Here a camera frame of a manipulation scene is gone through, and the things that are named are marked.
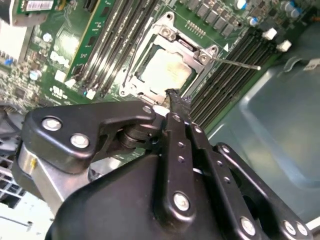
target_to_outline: metal plate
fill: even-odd
[[[292,52],[319,55],[320,24]],[[210,132],[212,145],[226,142],[305,222],[320,216],[320,68],[269,69]]]

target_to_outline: metal bolt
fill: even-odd
[[[180,141],[180,142],[178,142],[178,146],[183,149],[186,145]]]
[[[285,226],[285,229],[291,234],[291,235],[296,235],[296,230],[294,227],[291,225],[290,222],[288,221],[283,221],[283,224]]]
[[[169,28],[165,27],[161,30],[161,34],[165,37],[168,38],[171,35],[171,31]]]
[[[187,211],[190,208],[189,200],[182,193],[175,193],[173,195],[173,201],[176,207],[181,211]]]
[[[200,55],[200,56],[199,56],[199,60],[200,60],[200,62],[205,63],[205,62],[208,60],[208,56],[206,56],[206,55]]]
[[[230,150],[227,146],[222,146],[223,151],[225,151],[226,153],[230,153]]]
[[[230,178],[228,178],[228,177],[226,177],[226,176],[223,178],[223,180],[224,180],[227,184],[230,184],[230,182],[231,182],[231,181],[230,181]]]
[[[180,117],[178,115],[173,115],[172,116],[174,120],[176,120],[177,122],[181,122]]]
[[[296,226],[298,227],[298,230],[300,233],[302,233],[302,235],[308,236],[308,231],[305,226],[303,226],[300,222],[297,222]]]
[[[185,158],[183,156],[178,156],[178,162],[179,163],[184,163],[185,162]]]
[[[151,108],[149,106],[144,106],[143,108],[143,111],[145,111],[147,114],[151,114],[152,111],[151,111]]]
[[[48,117],[42,121],[42,127],[49,131],[57,131],[62,127],[62,124],[57,119]]]
[[[252,224],[252,222],[248,218],[242,217],[241,218],[241,225],[247,234],[249,234],[251,236],[256,235],[255,226]]]
[[[194,129],[195,129],[195,131],[197,132],[197,133],[202,133],[202,130],[201,130],[201,128],[200,127],[198,127],[198,126],[194,126]]]
[[[81,133],[74,134],[71,137],[70,141],[73,146],[80,148],[80,149],[85,149],[86,147],[89,146],[89,139],[87,138],[87,136],[85,136]]]

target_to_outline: blue capacitor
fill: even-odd
[[[301,13],[302,13],[302,9],[299,8],[299,7],[296,7],[296,8],[294,8],[292,11],[287,12],[286,15],[287,15],[289,18],[296,19],[296,18],[298,18],[298,17],[301,15]]]
[[[247,6],[246,0],[235,0],[234,6],[237,10],[244,10]]]
[[[294,1],[283,1],[281,2],[280,9],[282,11],[291,12],[293,9],[295,9],[295,3]]]
[[[14,63],[13,58],[7,58],[6,60],[4,60],[4,65],[11,65]]]
[[[258,24],[258,18],[256,18],[255,16],[250,16],[248,17],[248,22],[250,26],[255,27]]]

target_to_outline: white connector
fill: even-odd
[[[278,33],[277,30],[275,30],[272,27],[268,31],[265,31],[264,33],[262,33],[262,37],[270,41],[270,40],[274,39],[274,37],[277,35],[277,33]]]
[[[282,43],[280,43],[276,46],[276,49],[278,49],[280,52],[285,53],[289,50],[291,45],[292,45],[292,43],[289,40],[284,40]]]

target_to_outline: motherboard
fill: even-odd
[[[315,0],[5,0],[0,101],[192,99],[212,128],[317,16]]]

